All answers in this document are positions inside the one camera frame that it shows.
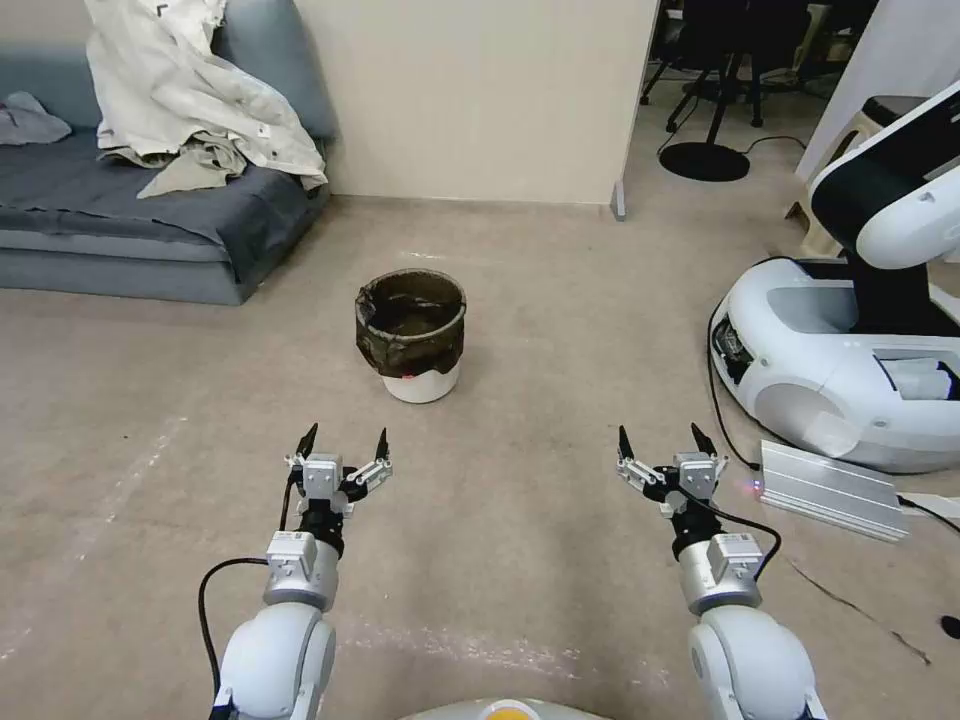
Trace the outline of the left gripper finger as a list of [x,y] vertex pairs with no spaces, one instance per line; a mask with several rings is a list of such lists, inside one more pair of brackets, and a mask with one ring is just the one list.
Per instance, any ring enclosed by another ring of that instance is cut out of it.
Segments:
[[317,431],[318,424],[314,423],[300,438],[295,452],[285,457],[289,467],[288,484],[301,484],[303,482],[303,466],[313,451]]
[[381,431],[375,457],[360,468],[350,471],[343,480],[343,493],[348,501],[361,501],[393,474],[387,428]]

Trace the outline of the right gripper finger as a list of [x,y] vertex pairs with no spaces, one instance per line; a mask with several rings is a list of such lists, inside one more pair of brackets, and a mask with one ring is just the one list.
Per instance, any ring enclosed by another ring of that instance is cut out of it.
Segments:
[[714,483],[718,484],[729,457],[718,452],[713,440],[695,422],[690,423],[690,430],[698,451],[706,454],[713,462]]
[[647,499],[665,499],[668,492],[665,474],[637,460],[623,425],[618,427],[618,475]]

